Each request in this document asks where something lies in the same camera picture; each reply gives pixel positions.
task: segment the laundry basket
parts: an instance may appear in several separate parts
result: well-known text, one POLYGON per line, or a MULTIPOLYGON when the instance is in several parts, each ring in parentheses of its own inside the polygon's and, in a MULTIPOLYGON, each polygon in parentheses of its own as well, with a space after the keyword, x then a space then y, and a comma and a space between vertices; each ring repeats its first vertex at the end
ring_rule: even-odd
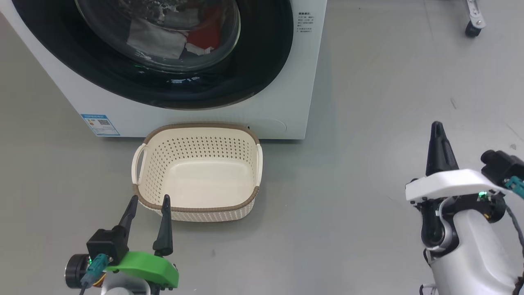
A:
POLYGON ((169 195, 173 220, 237 220, 253 208, 262 159, 260 143, 247 128, 168 125, 154 130, 136 150, 133 188, 140 203, 158 214, 164 195, 169 195))

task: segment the blue label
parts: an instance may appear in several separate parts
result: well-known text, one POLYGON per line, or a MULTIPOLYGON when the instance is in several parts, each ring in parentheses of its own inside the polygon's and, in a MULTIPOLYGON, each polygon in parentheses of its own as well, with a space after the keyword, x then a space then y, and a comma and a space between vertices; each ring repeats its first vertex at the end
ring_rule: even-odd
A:
POLYGON ((98 136, 120 136, 106 115, 81 114, 84 121, 98 136))

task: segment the qr code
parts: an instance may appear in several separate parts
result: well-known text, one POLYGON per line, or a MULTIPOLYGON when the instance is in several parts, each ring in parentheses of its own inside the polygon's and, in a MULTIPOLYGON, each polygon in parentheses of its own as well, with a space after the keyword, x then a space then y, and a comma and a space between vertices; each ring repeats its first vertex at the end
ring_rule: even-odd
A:
POLYGON ((109 120, 98 120, 100 125, 110 126, 111 123, 109 123, 109 120))

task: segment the basket rim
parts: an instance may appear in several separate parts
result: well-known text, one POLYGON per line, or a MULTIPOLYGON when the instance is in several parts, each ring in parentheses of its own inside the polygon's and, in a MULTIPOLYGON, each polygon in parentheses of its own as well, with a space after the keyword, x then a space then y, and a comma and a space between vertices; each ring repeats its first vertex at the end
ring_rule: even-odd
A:
POLYGON ((147 137, 144 139, 144 143, 148 144, 149 141, 158 133, 170 129, 182 129, 182 128, 222 128, 222 129, 236 129, 240 131, 244 131, 247 134, 249 134, 253 140, 255 141, 255 144, 260 144, 260 141, 258 137, 255 135, 251 129, 248 129, 247 127, 241 126, 241 125, 234 125, 234 124, 227 124, 227 123, 181 123, 181 124, 171 124, 171 125, 165 125, 159 128, 156 128, 153 130, 147 137))
MULTIPOLYGON (((240 125, 234 125, 234 124, 227 124, 227 123, 182 123, 182 124, 171 124, 171 125, 165 125, 160 128, 157 128, 153 130, 147 137, 144 139, 144 144, 148 144, 149 141, 158 133, 170 129, 182 129, 182 128, 223 128, 223 129, 236 129, 240 131, 244 131, 247 134, 249 134, 253 140, 255 141, 255 144, 259 145, 260 141, 258 137, 254 134, 253 131, 250 129, 240 126, 240 125)), ((255 186, 253 189, 253 192, 251 193, 251 196, 247 198, 247 200, 243 201, 242 203, 235 205, 235 206, 229 206, 229 207, 214 207, 214 208, 184 208, 184 207, 171 207, 171 211, 175 212, 190 212, 190 213, 209 213, 209 212, 222 212, 222 211, 233 211, 238 210, 241 208, 244 208, 249 203, 251 203, 255 197, 258 194, 260 187, 255 186)), ((133 191, 138 196, 138 200, 142 205, 154 209, 154 210, 161 210, 161 205, 153 204, 149 201, 147 201, 144 197, 142 197, 142 194, 140 193, 140 190, 138 189, 138 184, 133 184, 133 191)))

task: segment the blue connector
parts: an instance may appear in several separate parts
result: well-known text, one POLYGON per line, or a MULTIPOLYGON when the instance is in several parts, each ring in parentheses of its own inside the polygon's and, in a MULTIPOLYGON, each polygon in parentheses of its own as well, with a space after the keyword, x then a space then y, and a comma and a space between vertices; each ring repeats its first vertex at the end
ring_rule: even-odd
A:
POLYGON ((524 199, 524 183, 520 178, 512 176, 504 185, 524 199))
POLYGON ((93 262, 88 266, 84 277, 80 280, 82 286, 90 288, 102 275, 102 272, 109 264, 109 257, 106 254, 98 254, 93 262))

